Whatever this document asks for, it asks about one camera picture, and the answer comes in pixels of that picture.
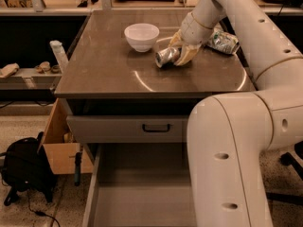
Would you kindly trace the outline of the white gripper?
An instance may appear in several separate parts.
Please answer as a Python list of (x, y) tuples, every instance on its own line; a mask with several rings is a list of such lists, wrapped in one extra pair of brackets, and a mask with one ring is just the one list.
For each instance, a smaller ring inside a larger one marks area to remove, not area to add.
[(212, 28), (206, 28), (198, 23), (192, 12), (187, 14), (180, 29), (169, 41), (169, 47), (177, 47), (180, 50), (175, 66), (183, 66), (190, 62), (199, 52), (201, 45), (205, 44), (213, 33)]

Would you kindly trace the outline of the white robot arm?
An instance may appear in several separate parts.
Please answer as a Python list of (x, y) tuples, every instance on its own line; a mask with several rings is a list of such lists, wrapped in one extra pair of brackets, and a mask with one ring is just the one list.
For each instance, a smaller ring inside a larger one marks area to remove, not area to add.
[(172, 41), (204, 44), (228, 18), (255, 90), (209, 96), (187, 122), (187, 156), (197, 227), (273, 227), (259, 166), (266, 149), (303, 134), (300, 51), (253, 0), (200, 0)]

